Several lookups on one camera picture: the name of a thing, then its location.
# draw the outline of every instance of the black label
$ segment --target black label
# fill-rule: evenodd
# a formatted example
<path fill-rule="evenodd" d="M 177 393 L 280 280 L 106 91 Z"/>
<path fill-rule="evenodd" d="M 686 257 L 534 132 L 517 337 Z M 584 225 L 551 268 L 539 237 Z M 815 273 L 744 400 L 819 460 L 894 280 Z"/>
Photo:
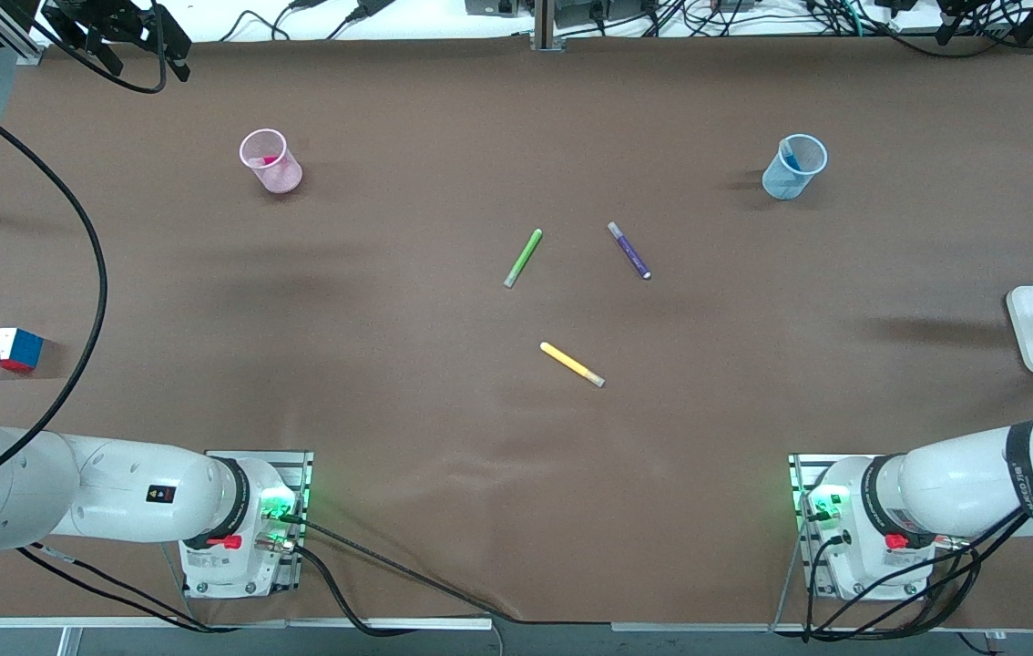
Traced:
<path fill-rule="evenodd" d="M 176 488 L 173 486 L 149 486 L 149 496 L 145 501 L 149 503 L 173 503 L 176 496 Z"/>

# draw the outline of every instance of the pink marker inside cup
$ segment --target pink marker inside cup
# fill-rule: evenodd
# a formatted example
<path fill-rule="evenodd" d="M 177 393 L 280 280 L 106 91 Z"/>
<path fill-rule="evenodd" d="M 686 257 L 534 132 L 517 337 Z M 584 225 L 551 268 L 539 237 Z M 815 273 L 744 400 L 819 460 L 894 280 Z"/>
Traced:
<path fill-rule="evenodd" d="M 273 194 L 284 194 L 302 182 L 302 166 L 290 153 L 286 137 L 276 129 L 253 130 L 243 138 L 238 154 Z"/>

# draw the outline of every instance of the black band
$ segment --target black band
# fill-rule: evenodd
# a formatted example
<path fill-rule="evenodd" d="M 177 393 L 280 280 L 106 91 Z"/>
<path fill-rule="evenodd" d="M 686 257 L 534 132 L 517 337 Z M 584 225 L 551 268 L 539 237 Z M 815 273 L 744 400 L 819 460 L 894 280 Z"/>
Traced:
<path fill-rule="evenodd" d="M 232 509 L 229 509 L 228 517 L 221 524 L 200 533 L 195 538 L 184 540 L 184 543 L 189 549 L 209 549 L 212 544 L 209 544 L 208 540 L 233 535 L 238 528 L 242 527 L 242 520 L 245 520 L 245 509 L 250 506 L 250 478 L 246 477 L 242 466 L 238 465 L 237 460 L 232 458 L 217 458 L 213 456 L 210 458 L 220 461 L 221 465 L 229 469 L 229 472 L 233 472 L 233 482 L 237 482 L 237 494 L 233 497 Z"/>
<path fill-rule="evenodd" d="M 1006 433 L 1006 468 L 1011 473 L 1020 508 L 1033 520 L 1033 466 L 1030 465 L 1030 432 L 1033 419 L 1015 424 Z"/>
<path fill-rule="evenodd" d="M 901 456 L 901 454 L 895 452 L 891 456 L 875 457 L 874 461 L 869 464 L 869 467 L 866 467 L 866 472 L 860 475 L 860 501 L 866 507 L 866 514 L 869 516 L 872 526 L 877 529 L 880 535 L 904 536 L 907 540 L 906 546 L 908 549 L 926 548 L 930 543 L 933 543 L 933 533 L 920 532 L 905 516 L 899 516 L 897 519 L 893 518 L 890 511 L 884 510 L 884 506 L 880 503 L 880 498 L 877 496 L 877 476 L 880 474 L 880 470 L 883 469 L 886 462 L 898 456 Z M 909 527 L 901 526 L 903 522 L 908 523 Z"/>

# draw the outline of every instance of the blue cube face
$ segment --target blue cube face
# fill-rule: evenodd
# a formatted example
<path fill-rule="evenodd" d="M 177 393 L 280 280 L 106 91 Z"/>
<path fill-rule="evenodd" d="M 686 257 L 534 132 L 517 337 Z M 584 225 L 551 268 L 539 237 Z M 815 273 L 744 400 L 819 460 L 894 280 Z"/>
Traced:
<path fill-rule="evenodd" d="M 38 367 L 38 354 L 42 352 L 42 338 L 28 333 L 24 329 L 13 336 L 13 344 L 10 345 L 10 360 L 24 363 L 27 367 Z"/>

